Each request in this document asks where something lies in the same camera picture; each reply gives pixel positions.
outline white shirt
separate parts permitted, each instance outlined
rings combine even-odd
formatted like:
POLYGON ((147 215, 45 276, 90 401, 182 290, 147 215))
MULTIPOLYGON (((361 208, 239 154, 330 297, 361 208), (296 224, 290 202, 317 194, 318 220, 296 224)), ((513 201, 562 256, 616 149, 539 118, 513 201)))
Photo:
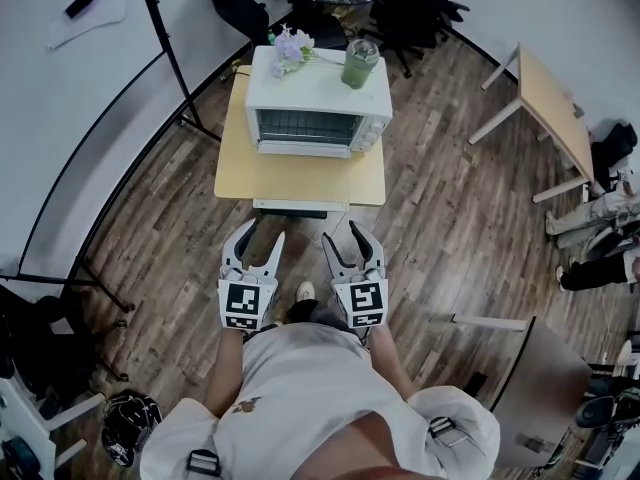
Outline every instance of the white shirt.
POLYGON ((489 411, 453 387, 405 402, 352 334, 286 325, 254 336, 243 361, 244 384, 220 421, 182 400, 158 426, 142 453, 143 480, 185 478, 197 448, 215 451, 225 479, 288 479, 329 436, 371 412, 385 420, 404 469, 452 480, 485 480, 493 470, 500 430, 489 411), (466 439, 451 447, 434 439, 429 421, 442 416, 466 439))

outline black helmet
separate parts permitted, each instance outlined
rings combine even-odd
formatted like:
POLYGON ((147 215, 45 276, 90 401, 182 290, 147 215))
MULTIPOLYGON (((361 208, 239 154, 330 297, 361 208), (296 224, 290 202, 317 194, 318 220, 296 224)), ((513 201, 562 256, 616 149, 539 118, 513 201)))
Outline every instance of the black helmet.
POLYGON ((119 465, 133 465, 151 432, 162 421, 158 404, 146 395, 127 389, 114 395, 104 408, 102 445, 119 465))

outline person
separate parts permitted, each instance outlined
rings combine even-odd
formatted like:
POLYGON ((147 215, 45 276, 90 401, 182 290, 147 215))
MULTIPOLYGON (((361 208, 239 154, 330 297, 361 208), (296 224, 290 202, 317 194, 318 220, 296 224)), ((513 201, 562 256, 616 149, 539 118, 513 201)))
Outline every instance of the person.
POLYGON ((594 261, 578 263, 569 260, 569 270, 556 268, 556 280, 561 291, 580 291, 599 288, 612 283, 637 283, 640 281, 640 247, 612 254, 594 261))
POLYGON ((244 340, 222 329, 204 406, 183 399, 154 430, 141 478, 189 478, 195 449, 233 480, 489 478, 493 414, 454 387, 418 391, 387 325, 371 328, 367 350, 314 297, 305 281, 292 323, 244 340))
POLYGON ((545 232, 557 238, 560 249, 585 242, 599 231, 607 228, 608 221, 622 217, 630 222, 640 214, 640 194, 634 194, 626 180, 618 181, 615 190, 601 195, 598 199, 579 205, 574 210, 556 219, 548 211, 545 213, 545 232))

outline toaster oven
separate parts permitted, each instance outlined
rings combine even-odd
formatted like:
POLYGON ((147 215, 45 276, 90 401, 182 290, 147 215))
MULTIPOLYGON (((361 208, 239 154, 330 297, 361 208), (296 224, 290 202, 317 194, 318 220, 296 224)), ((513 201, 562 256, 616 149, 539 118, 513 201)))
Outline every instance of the toaster oven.
MULTIPOLYGON (((345 52, 316 52, 344 62, 345 52)), ((271 75, 275 48, 255 49, 245 103, 251 140, 259 153, 349 158, 380 140, 393 109, 387 69, 381 58, 364 87, 342 83, 342 66, 305 63, 283 79, 271 75)))

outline toaster oven window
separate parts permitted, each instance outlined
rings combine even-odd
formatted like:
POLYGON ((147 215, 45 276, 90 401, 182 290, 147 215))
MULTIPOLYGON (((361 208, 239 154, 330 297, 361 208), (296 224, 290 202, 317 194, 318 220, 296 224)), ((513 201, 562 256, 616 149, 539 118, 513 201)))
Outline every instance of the toaster oven window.
POLYGON ((258 110, 261 141, 350 146, 362 116, 300 110, 258 110))

